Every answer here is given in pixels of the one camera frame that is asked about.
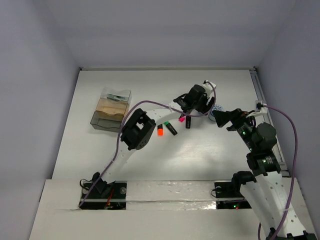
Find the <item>pink tip black highlighter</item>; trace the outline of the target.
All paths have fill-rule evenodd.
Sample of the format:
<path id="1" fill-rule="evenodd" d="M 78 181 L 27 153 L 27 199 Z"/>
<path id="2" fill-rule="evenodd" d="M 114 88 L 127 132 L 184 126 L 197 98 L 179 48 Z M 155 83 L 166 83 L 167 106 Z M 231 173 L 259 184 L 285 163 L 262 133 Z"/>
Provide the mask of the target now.
<path id="1" fill-rule="evenodd" d="M 185 117 L 185 128 L 190 129 L 191 128 L 191 120 L 192 118 L 190 116 Z"/>

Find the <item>green cap highlighter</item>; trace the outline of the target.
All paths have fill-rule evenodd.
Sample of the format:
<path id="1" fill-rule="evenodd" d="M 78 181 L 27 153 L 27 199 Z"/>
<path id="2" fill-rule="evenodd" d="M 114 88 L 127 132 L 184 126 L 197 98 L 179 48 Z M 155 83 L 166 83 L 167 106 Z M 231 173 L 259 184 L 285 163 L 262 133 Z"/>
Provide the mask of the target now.
<path id="1" fill-rule="evenodd" d="M 173 136 L 176 136 L 178 134 L 176 129 L 173 127 L 173 125 L 169 121 L 164 122 L 164 125 Z"/>

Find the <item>orange cap highlighter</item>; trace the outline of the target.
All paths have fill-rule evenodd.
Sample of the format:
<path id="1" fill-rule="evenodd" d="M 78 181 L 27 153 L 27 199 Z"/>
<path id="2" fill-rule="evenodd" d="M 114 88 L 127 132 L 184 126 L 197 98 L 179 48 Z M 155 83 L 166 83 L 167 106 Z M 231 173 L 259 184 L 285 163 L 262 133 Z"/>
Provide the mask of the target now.
<path id="1" fill-rule="evenodd" d="M 164 129 L 163 129 L 163 124 L 159 124 L 157 126 L 157 135 L 162 137 L 164 135 Z"/>

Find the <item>clear green pen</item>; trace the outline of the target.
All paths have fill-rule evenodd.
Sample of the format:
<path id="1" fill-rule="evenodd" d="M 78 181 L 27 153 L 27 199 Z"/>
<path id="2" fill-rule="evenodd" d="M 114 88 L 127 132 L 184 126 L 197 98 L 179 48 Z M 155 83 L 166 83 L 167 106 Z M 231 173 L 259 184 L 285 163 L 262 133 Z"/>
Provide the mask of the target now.
<path id="1" fill-rule="evenodd" d="M 125 99 L 126 96 L 121 96 L 121 95 L 115 95 L 115 94 L 107 94 L 107 98 L 118 98 L 118 99 Z"/>

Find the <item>black pen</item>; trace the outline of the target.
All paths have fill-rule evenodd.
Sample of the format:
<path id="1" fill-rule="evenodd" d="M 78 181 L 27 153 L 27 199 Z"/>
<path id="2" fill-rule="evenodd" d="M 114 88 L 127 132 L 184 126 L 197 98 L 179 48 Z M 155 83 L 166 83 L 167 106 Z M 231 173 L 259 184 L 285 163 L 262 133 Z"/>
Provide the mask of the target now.
<path id="1" fill-rule="evenodd" d="M 111 100 L 111 101 L 115 101 L 115 102 L 118 102 L 118 101 L 119 101 L 119 100 L 116 99 L 116 98 L 110 98 L 110 97 L 107 97 L 106 99 Z"/>

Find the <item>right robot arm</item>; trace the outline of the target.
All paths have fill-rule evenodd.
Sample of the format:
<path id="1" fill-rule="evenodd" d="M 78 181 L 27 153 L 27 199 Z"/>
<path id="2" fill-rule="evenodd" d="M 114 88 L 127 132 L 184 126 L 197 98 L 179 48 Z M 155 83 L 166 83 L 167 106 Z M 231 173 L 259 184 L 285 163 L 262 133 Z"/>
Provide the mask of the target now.
<path id="1" fill-rule="evenodd" d="M 243 196 L 259 220 L 258 232 L 267 240 L 315 240 L 299 220 L 291 204 L 292 192 L 286 192 L 280 164 L 273 152 L 277 144 L 276 129 L 267 122 L 256 123 L 257 112 L 212 112 L 216 124 L 222 128 L 227 123 L 229 132 L 236 131 L 249 153 L 246 156 L 249 171 L 234 173 L 230 190 Z"/>

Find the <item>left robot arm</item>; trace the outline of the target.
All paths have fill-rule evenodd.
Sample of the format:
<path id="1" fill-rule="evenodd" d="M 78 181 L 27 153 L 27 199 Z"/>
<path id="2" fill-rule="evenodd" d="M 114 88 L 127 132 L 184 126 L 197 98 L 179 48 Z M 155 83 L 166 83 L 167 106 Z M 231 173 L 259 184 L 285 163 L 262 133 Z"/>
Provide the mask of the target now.
<path id="1" fill-rule="evenodd" d="M 113 157 L 102 173 L 95 173 L 92 185 L 97 196 L 104 198 L 110 194 L 111 183 L 116 181 L 118 172 L 133 153 L 144 148 L 158 125 L 182 117 L 198 118 L 208 115 L 216 101 L 216 85 L 208 80 L 194 85 L 168 104 L 143 100 L 132 107 L 122 121 L 116 140 Z"/>

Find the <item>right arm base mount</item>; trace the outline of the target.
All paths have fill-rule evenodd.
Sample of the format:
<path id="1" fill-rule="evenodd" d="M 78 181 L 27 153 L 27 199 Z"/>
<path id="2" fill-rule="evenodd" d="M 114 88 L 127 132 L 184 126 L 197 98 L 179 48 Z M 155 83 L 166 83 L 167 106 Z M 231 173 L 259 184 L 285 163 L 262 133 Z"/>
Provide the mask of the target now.
<path id="1" fill-rule="evenodd" d="M 218 210 L 251 209 L 248 201 L 234 189 L 230 181 L 215 182 L 210 195 L 215 198 Z"/>

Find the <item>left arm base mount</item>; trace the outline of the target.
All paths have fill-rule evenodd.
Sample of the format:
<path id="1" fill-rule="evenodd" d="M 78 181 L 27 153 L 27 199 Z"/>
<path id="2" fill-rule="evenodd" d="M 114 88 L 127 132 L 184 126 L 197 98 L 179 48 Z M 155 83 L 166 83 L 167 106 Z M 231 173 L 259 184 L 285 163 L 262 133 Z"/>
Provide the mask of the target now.
<path id="1" fill-rule="evenodd" d="M 100 176 L 96 172 L 91 180 L 81 179 L 81 197 L 79 208 L 82 210 L 125 210 L 127 206 L 127 182 L 114 181 L 107 183 L 99 179 L 96 185 L 90 188 Z"/>

